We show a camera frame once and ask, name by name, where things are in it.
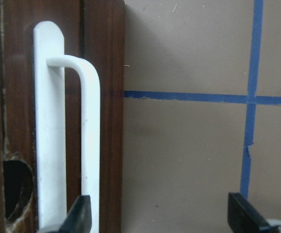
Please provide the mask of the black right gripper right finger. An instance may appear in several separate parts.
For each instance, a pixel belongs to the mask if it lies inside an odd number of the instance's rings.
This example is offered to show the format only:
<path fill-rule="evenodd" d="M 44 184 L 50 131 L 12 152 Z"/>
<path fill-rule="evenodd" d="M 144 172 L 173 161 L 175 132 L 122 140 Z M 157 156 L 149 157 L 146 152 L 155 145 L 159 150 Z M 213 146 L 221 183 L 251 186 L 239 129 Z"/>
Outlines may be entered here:
<path fill-rule="evenodd" d="M 228 194 L 228 225 L 233 233 L 269 233 L 270 225 L 240 193 Z"/>

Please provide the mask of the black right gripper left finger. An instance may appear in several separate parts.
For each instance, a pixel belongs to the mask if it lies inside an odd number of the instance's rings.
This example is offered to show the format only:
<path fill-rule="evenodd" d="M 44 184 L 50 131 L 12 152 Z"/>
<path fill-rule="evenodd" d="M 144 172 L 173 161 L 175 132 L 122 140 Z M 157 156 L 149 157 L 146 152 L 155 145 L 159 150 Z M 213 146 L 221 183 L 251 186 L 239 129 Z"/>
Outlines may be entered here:
<path fill-rule="evenodd" d="M 92 214 L 90 196 L 78 196 L 58 232 L 89 233 L 91 231 L 91 228 Z"/>

